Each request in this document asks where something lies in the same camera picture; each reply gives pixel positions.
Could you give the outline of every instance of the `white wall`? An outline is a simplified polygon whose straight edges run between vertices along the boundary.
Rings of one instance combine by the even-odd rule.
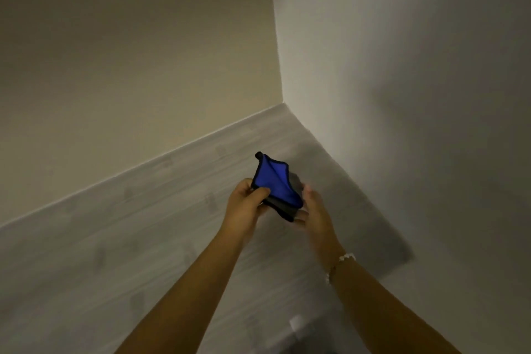
[[[415,252],[384,283],[463,352],[526,351],[529,0],[274,2],[286,103]]]
[[[273,0],[0,0],[0,224],[280,102]]]

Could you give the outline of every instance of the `blue pouch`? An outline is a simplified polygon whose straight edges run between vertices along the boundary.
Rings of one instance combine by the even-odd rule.
[[[269,188],[271,194],[263,203],[275,209],[285,220],[293,222],[297,211],[304,204],[301,180],[296,174],[289,172],[287,163],[273,160],[262,152],[257,152],[255,157],[259,163],[251,187]]]

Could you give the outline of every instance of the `person's left hand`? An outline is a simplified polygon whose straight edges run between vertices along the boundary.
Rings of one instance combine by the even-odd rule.
[[[243,244],[253,236],[258,217],[266,212],[268,206],[262,200],[271,192],[268,188],[251,189],[252,179],[241,181],[230,194],[221,231],[234,238],[241,238]]]

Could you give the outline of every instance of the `person's right hand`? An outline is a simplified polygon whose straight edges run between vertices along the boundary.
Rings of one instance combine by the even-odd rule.
[[[312,190],[309,185],[304,186],[303,200],[308,213],[301,212],[301,219],[295,222],[307,232],[310,246],[315,252],[325,272],[337,263],[345,250],[335,235],[332,219],[324,207],[323,199],[319,193]]]

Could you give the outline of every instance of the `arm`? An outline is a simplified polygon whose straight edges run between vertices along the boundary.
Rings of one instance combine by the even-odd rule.
[[[142,319],[117,354],[195,353],[229,281],[240,253],[252,236],[260,205],[269,190],[251,192],[251,180],[229,197],[222,227],[197,260]]]
[[[373,354],[452,353],[454,346],[387,291],[359,263],[339,257],[345,250],[335,235],[321,196],[308,186],[303,191],[308,208],[306,221],[312,248],[323,270],[336,266],[330,280],[363,342]]]

